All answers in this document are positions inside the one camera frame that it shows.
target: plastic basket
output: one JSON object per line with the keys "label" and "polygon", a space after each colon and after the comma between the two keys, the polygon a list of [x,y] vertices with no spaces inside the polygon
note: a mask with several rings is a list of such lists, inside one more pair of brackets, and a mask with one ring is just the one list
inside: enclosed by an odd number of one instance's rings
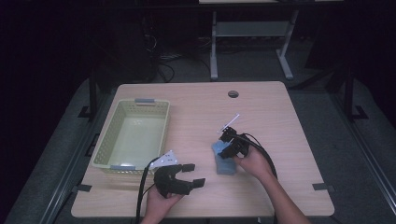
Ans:
{"label": "plastic basket", "polygon": [[105,172],[141,174],[163,154],[170,103],[165,100],[120,100],[102,130],[92,165]]}

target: human hand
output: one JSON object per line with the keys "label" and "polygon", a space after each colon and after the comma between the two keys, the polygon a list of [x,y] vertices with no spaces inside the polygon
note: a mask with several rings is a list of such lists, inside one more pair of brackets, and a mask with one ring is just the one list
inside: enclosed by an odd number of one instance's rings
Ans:
{"label": "human hand", "polygon": [[184,195],[171,194],[164,198],[158,191],[156,186],[153,186],[148,191],[146,214],[143,218],[142,224],[157,224],[168,214],[171,208],[183,198]]}
{"label": "human hand", "polygon": [[233,160],[244,170],[254,177],[260,179],[272,174],[270,164],[267,159],[254,146],[249,146],[248,154],[245,158],[234,156]]}

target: basket handle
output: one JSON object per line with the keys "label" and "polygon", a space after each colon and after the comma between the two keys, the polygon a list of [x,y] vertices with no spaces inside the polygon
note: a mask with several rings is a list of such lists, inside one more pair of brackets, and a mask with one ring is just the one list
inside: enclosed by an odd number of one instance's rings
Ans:
{"label": "basket handle", "polygon": [[134,99],[136,105],[155,105],[154,99],[144,99],[144,98],[137,98]]}
{"label": "basket handle", "polygon": [[122,171],[134,171],[135,166],[120,166],[120,165],[110,165],[111,170],[122,170]]}

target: wooden table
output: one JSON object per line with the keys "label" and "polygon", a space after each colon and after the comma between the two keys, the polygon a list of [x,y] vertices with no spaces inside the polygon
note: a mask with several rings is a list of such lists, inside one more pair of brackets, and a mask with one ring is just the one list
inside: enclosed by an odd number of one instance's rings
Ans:
{"label": "wooden table", "polygon": [[[229,91],[239,96],[231,98]],[[119,87],[104,128],[119,99],[154,98],[170,101],[165,151],[174,150],[179,163],[195,163],[195,171],[177,178],[206,178],[169,213],[169,217],[266,217],[274,208],[260,183],[238,167],[235,175],[217,175],[211,145],[217,131],[236,113],[231,125],[255,136],[272,157],[279,182],[307,216],[330,216],[332,201],[323,183],[287,90],[281,82],[209,82],[136,84]],[[72,208],[75,217],[134,217],[140,175],[106,174],[89,165]],[[153,183],[148,176],[146,186]],[[142,215],[146,199],[142,203]]]}

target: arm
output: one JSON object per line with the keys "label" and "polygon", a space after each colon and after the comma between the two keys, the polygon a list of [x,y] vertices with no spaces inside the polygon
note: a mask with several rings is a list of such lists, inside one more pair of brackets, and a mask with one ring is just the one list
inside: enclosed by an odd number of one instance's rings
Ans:
{"label": "arm", "polygon": [[240,165],[262,183],[271,199],[280,224],[310,223],[279,184],[276,177],[272,174],[268,161],[257,148],[250,146],[249,153],[245,158],[234,157],[233,159],[236,164]]}
{"label": "arm", "polygon": [[169,194],[164,198],[157,187],[153,186],[148,191],[146,214],[141,224],[157,224],[168,214],[171,208],[183,198],[184,195]]}

